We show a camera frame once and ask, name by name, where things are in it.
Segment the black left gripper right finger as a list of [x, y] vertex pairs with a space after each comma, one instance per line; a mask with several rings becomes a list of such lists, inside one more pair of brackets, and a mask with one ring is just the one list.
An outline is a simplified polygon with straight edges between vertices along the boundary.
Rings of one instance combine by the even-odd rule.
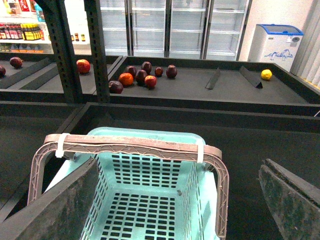
[[320, 238], [320, 189], [271, 159], [258, 172], [268, 209], [284, 240]]

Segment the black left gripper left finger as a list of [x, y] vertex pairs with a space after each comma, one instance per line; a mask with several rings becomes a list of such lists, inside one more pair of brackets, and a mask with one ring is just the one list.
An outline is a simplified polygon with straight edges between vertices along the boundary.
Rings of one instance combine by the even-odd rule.
[[38, 199], [0, 224], [2, 240], [78, 240], [98, 183], [89, 159]]

